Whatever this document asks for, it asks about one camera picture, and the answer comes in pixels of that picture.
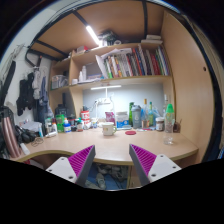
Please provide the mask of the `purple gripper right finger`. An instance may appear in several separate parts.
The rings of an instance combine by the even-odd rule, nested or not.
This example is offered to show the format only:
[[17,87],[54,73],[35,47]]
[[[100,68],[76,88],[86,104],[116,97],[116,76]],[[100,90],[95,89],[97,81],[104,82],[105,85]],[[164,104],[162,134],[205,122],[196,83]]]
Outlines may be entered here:
[[155,155],[134,144],[129,145],[129,155],[142,186],[180,170],[180,167],[166,155]]

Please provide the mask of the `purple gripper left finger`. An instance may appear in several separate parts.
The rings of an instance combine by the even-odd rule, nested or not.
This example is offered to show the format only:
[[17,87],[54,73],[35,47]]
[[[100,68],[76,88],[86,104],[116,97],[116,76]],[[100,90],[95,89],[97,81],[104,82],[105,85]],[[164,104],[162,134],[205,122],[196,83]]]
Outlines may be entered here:
[[60,157],[46,171],[84,187],[94,157],[95,146],[91,145],[68,158]]

